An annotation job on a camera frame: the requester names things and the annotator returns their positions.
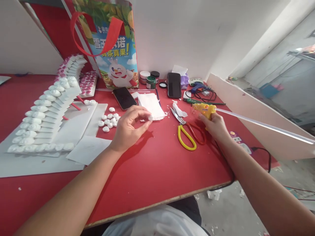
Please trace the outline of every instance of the green paint jar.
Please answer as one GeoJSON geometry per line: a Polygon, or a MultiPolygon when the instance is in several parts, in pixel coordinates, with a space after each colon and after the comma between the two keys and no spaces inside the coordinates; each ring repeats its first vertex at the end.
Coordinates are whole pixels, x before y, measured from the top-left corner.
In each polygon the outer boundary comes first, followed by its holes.
{"type": "Polygon", "coordinates": [[[156,78],[153,76],[147,77],[147,89],[155,89],[156,78]]]}

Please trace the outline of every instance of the table edge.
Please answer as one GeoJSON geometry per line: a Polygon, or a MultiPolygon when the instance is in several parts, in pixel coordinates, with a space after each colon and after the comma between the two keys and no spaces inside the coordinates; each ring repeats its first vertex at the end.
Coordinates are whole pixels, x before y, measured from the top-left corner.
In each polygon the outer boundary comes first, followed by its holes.
{"type": "Polygon", "coordinates": [[[152,207],[156,207],[156,206],[161,205],[161,204],[167,204],[167,203],[174,202],[174,201],[177,201],[177,200],[182,199],[182,198],[190,197],[190,196],[193,196],[193,195],[195,195],[195,194],[197,194],[197,193],[201,193],[201,192],[204,192],[204,191],[207,191],[207,190],[211,190],[211,189],[214,189],[214,188],[218,188],[218,187],[227,185],[227,184],[229,184],[229,183],[231,183],[231,182],[228,181],[228,182],[224,182],[224,183],[221,183],[221,184],[213,185],[213,186],[210,186],[210,187],[205,187],[205,188],[202,188],[202,189],[199,189],[199,190],[195,190],[195,191],[192,191],[192,192],[189,192],[189,193],[186,193],[186,194],[179,195],[179,196],[177,196],[177,197],[173,197],[173,198],[164,200],[164,201],[162,201],[162,202],[154,203],[154,204],[152,204],[152,205],[150,205],[150,206],[145,206],[145,207],[142,207],[142,208],[133,210],[133,211],[129,211],[129,212],[120,214],[120,215],[116,215],[116,216],[112,216],[112,217],[105,218],[105,219],[103,219],[103,220],[95,221],[94,223],[90,223],[90,224],[86,225],[86,226],[84,227],[84,229],[92,228],[92,227],[94,227],[94,226],[98,226],[98,225],[107,223],[107,222],[109,222],[109,221],[116,220],[116,219],[118,219],[118,218],[120,218],[120,217],[123,217],[123,216],[127,216],[127,215],[130,215],[130,214],[133,214],[133,213],[136,213],[136,212],[140,212],[140,211],[143,211],[143,210],[152,208],[152,207]]]}

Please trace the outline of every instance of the power cord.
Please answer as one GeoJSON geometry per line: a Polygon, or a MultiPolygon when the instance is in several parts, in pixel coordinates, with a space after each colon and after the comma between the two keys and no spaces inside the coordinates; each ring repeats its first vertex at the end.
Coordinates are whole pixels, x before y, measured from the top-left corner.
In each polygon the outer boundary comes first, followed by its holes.
{"type": "Polygon", "coordinates": [[[253,151],[256,151],[257,149],[265,150],[266,152],[268,152],[268,155],[269,155],[269,160],[268,160],[268,173],[270,173],[270,171],[271,171],[271,154],[270,154],[270,152],[269,152],[267,149],[264,149],[264,148],[262,148],[262,147],[252,147],[252,150],[253,150],[253,151]]]}
{"type": "Polygon", "coordinates": [[[220,152],[221,156],[223,157],[224,161],[226,162],[227,166],[228,166],[228,167],[229,167],[229,169],[230,169],[230,172],[231,172],[231,174],[232,174],[232,181],[231,181],[231,182],[229,182],[229,183],[228,183],[228,184],[226,184],[226,185],[223,185],[223,186],[220,186],[220,187],[213,188],[213,189],[211,189],[210,191],[215,191],[215,190],[219,190],[219,189],[222,189],[222,188],[228,187],[228,186],[232,185],[232,184],[235,182],[235,174],[234,174],[234,172],[233,172],[232,168],[230,167],[229,163],[227,162],[227,160],[226,160],[226,158],[225,158],[225,156],[224,156],[224,154],[223,154],[223,152],[222,152],[222,150],[221,150],[221,148],[219,147],[219,145],[218,145],[218,143],[217,143],[217,142],[216,142],[216,145],[217,145],[217,147],[218,147],[218,149],[219,149],[219,152],[220,152]]]}
{"type": "MultiPolygon", "coordinates": [[[[225,158],[225,156],[224,156],[224,154],[223,154],[223,152],[222,152],[222,150],[221,150],[221,148],[219,147],[219,145],[218,145],[217,142],[216,142],[216,145],[217,145],[217,147],[218,147],[218,150],[219,150],[221,156],[224,158],[224,161],[226,162],[226,164],[228,165],[228,167],[229,167],[229,169],[230,169],[230,172],[231,172],[231,174],[232,174],[232,181],[229,182],[229,183],[226,184],[226,185],[223,185],[223,186],[220,186],[220,187],[211,189],[210,191],[215,191],[215,190],[219,190],[219,189],[228,187],[228,186],[232,185],[232,184],[235,182],[235,174],[234,174],[232,168],[230,167],[229,163],[227,162],[227,160],[226,160],[226,158],[225,158]]],[[[270,154],[270,152],[269,152],[267,149],[265,149],[265,148],[262,148],[262,147],[252,147],[252,150],[253,150],[254,152],[255,152],[256,150],[258,150],[258,149],[265,150],[265,151],[268,153],[268,155],[269,155],[269,160],[268,160],[268,173],[270,173],[270,171],[271,171],[271,154],[270,154]]]]}
{"type": "Polygon", "coordinates": [[[217,98],[217,94],[216,94],[216,92],[214,92],[214,91],[212,91],[212,90],[202,90],[202,91],[196,91],[196,93],[192,93],[192,96],[190,97],[190,96],[188,96],[187,95],[187,93],[186,92],[190,92],[191,90],[189,90],[189,91],[185,91],[185,95],[187,96],[187,97],[189,97],[189,98],[194,98],[194,97],[196,97],[196,98],[198,98],[198,99],[200,99],[200,100],[202,100],[203,102],[205,102],[205,103],[207,103],[207,102],[211,102],[211,101],[215,101],[216,100],[216,98],[217,98]],[[209,91],[210,93],[212,93],[211,94],[211,97],[209,98],[209,99],[206,99],[206,98],[202,98],[200,95],[199,95],[199,93],[202,93],[202,92],[204,92],[204,91],[209,91]]]}
{"type": "MultiPolygon", "coordinates": [[[[231,181],[230,183],[226,184],[226,185],[223,185],[223,186],[220,186],[220,187],[211,189],[210,191],[215,191],[215,190],[219,190],[219,189],[228,187],[228,186],[232,185],[232,184],[235,182],[235,174],[234,174],[233,170],[231,169],[229,163],[227,162],[227,160],[226,160],[226,158],[225,158],[225,156],[224,156],[224,154],[223,154],[223,152],[222,152],[222,150],[221,150],[221,148],[219,147],[219,145],[218,145],[217,142],[216,142],[216,145],[217,145],[217,147],[218,147],[218,149],[219,149],[219,151],[220,151],[221,156],[224,158],[225,162],[227,163],[227,165],[228,165],[228,167],[229,167],[229,169],[230,169],[230,171],[231,171],[231,173],[232,173],[232,181],[231,181]]],[[[268,155],[269,155],[269,160],[268,160],[268,173],[270,173],[270,171],[271,171],[271,154],[270,154],[270,152],[269,152],[267,149],[265,149],[265,148],[262,148],[262,147],[252,147],[252,150],[253,150],[254,152],[255,152],[256,150],[258,150],[258,149],[264,150],[264,151],[266,151],[266,152],[268,153],[268,155]]],[[[283,186],[286,187],[286,188],[292,188],[292,189],[295,189],[295,190],[300,190],[300,191],[315,193],[315,191],[304,190],[304,189],[299,189],[299,188],[293,188],[293,187],[289,187],[289,186],[285,186],[285,185],[283,185],[283,186]]],[[[300,200],[300,201],[315,201],[315,199],[299,199],[299,198],[298,198],[298,200],[300,200]]]]}

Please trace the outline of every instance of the red stick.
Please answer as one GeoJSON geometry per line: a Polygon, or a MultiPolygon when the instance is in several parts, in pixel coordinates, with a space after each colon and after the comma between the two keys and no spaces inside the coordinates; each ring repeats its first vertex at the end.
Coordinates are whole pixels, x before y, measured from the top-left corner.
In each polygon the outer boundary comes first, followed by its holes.
{"type": "Polygon", "coordinates": [[[80,96],[77,96],[77,98],[79,99],[80,102],[82,102],[84,104],[84,101],[82,98],[80,98],[80,96]]]}
{"type": "Polygon", "coordinates": [[[81,108],[79,108],[76,104],[71,103],[71,105],[72,105],[73,107],[75,107],[77,110],[81,110],[81,108]]]}

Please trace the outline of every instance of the paint jar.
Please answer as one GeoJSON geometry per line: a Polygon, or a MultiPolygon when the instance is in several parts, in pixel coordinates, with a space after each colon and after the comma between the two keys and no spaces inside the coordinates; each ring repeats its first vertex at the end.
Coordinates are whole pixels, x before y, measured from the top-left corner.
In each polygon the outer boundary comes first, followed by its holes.
{"type": "Polygon", "coordinates": [[[151,71],[150,75],[155,77],[155,84],[158,84],[158,79],[160,78],[160,73],[157,71],[151,71]]]}
{"type": "Polygon", "coordinates": [[[140,72],[140,82],[142,84],[147,84],[147,77],[150,76],[150,72],[148,71],[141,71],[140,72]]]}
{"type": "Polygon", "coordinates": [[[155,89],[155,77],[148,76],[147,77],[147,89],[155,89]]]}

